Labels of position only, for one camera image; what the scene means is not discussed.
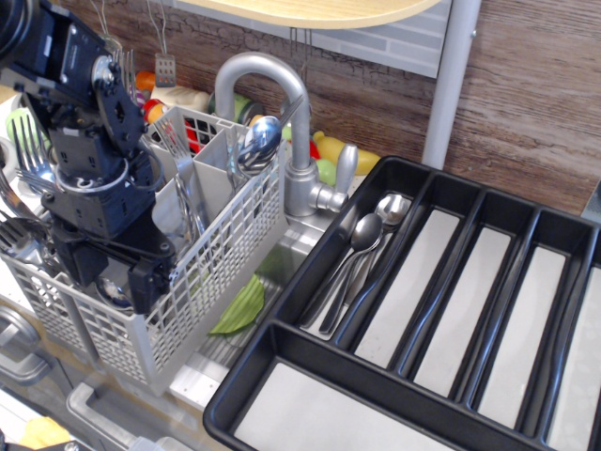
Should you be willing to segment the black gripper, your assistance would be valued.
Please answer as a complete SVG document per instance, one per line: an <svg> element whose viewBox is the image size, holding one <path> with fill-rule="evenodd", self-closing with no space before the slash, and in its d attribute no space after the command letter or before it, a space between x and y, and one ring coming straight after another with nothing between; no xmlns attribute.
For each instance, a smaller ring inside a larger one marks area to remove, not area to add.
<svg viewBox="0 0 601 451"><path fill-rule="evenodd" d="M175 246L152 219L150 194L132 192L105 199L68 193L46 194L50 234L71 280L88 287L114 259L126 265L135 314L148 314L168 291Z"/></svg>

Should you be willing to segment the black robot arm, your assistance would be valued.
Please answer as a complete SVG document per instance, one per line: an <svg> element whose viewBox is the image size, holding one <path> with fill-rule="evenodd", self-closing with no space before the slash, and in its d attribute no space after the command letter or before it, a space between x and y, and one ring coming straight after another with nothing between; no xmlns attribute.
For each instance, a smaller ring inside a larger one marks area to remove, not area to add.
<svg viewBox="0 0 601 451"><path fill-rule="evenodd" d="M167 290L175 248L152 219L160 180L141 141L142 110L104 41L48 1L5 1L1 82L23 94L54 148L58 190L41 203L70 279L87 287L118 261L132 309L148 313Z"/></svg>

